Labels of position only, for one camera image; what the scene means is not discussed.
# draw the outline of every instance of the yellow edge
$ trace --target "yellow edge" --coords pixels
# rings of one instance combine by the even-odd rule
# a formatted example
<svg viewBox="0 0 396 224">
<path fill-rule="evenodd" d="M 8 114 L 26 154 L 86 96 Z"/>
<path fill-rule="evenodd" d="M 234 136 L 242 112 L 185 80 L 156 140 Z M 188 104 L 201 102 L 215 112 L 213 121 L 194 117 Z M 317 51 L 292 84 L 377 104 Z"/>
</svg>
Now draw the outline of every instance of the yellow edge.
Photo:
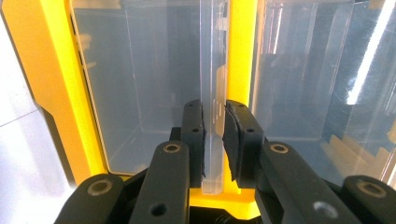
<svg viewBox="0 0 396 224">
<path fill-rule="evenodd" d="M 67 1 L 5 0 L 3 12 L 34 98 L 54 117 L 77 184 L 106 173 Z"/>
<path fill-rule="evenodd" d="M 230 4 L 227 98 L 248 105 L 257 0 Z"/>
<path fill-rule="evenodd" d="M 202 195 L 200 189 L 190 189 L 190 205 L 224 209 L 238 219 L 252 219 L 260 215 L 254 201 L 254 189 L 242 189 L 241 194 L 219 195 Z"/>
</svg>

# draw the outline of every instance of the white floor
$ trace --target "white floor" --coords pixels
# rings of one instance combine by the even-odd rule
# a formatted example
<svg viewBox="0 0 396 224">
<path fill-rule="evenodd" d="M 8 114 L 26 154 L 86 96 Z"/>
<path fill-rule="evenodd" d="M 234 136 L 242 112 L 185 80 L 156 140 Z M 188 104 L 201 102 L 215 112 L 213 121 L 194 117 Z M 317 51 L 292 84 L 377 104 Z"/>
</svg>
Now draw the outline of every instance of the white floor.
<svg viewBox="0 0 396 224">
<path fill-rule="evenodd" d="M 0 223 L 53 223 L 73 191 L 1 16 L 0 176 Z"/>
</svg>

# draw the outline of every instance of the transparent plastic object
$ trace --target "transparent plastic object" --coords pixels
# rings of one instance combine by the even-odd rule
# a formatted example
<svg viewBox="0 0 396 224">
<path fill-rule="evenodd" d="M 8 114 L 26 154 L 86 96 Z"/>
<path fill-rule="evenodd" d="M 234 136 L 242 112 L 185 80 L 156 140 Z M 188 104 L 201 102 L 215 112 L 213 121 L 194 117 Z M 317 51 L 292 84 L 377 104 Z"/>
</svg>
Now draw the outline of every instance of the transparent plastic object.
<svg viewBox="0 0 396 224">
<path fill-rule="evenodd" d="M 250 105 L 270 140 L 323 178 L 396 187 L 396 9 L 354 1 L 267 1 Z"/>
<path fill-rule="evenodd" d="M 201 99 L 203 192 L 222 191 L 227 4 L 224 0 L 75 0 L 80 57 L 108 170 L 134 175 Z"/>
</svg>

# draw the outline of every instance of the screw hole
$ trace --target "screw hole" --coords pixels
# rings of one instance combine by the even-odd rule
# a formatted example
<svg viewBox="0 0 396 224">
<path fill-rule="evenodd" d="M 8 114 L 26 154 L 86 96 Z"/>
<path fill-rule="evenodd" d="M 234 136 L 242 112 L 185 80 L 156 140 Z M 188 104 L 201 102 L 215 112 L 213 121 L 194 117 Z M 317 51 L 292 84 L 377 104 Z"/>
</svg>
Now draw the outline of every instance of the screw hole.
<svg viewBox="0 0 396 224">
<path fill-rule="evenodd" d="M 174 152 L 178 152 L 180 150 L 180 146 L 176 145 L 176 144 L 170 144 L 170 145 L 166 145 L 163 150 L 165 152 L 169 152 L 169 153 L 174 153 Z"/>
<path fill-rule="evenodd" d="M 90 184 L 87 191 L 91 196 L 99 196 L 107 193 L 112 187 L 113 183 L 111 181 L 108 179 L 101 179 Z"/>
<path fill-rule="evenodd" d="M 161 216 L 165 215 L 167 211 L 168 211 L 168 209 L 166 207 L 166 204 L 164 204 L 164 203 L 156 204 L 156 205 L 152 206 L 151 210 L 150 210 L 151 214 L 155 217 L 161 217 Z"/>
<path fill-rule="evenodd" d="M 358 183 L 358 188 L 365 194 L 376 198 L 385 198 L 387 196 L 387 192 L 379 187 L 377 184 L 370 183 L 367 181 L 360 181 Z"/>
<path fill-rule="evenodd" d="M 271 145 L 271 150 L 277 153 L 287 153 L 289 151 L 287 147 L 280 144 Z"/>
<path fill-rule="evenodd" d="M 337 210 L 329 203 L 315 202 L 314 209 L 325 217 L 329 217 L 331 219 L 338 218 Z"/>
</svg>

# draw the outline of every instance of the glass panel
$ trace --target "glass panel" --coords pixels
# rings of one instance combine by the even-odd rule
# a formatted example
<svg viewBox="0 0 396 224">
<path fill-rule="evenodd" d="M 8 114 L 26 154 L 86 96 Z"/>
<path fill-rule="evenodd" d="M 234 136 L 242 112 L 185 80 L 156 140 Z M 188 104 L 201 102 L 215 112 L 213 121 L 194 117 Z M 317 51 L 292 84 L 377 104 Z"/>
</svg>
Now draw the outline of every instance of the glass panel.
<svg viewBox="0 0 396 224">
<path fill-rule="evenodd" d="M 268 1 L 251 110 L 323 178 L 395 188 L 395 1 Z"/>
<path fill-rule="evenodd" d="M 181 126 L 183 106 L 202 99 L 203 191 L 222 185 L 227 11 L 224 0 L 72 2 L 108 169 L 133 175 Z"/>
</svg>

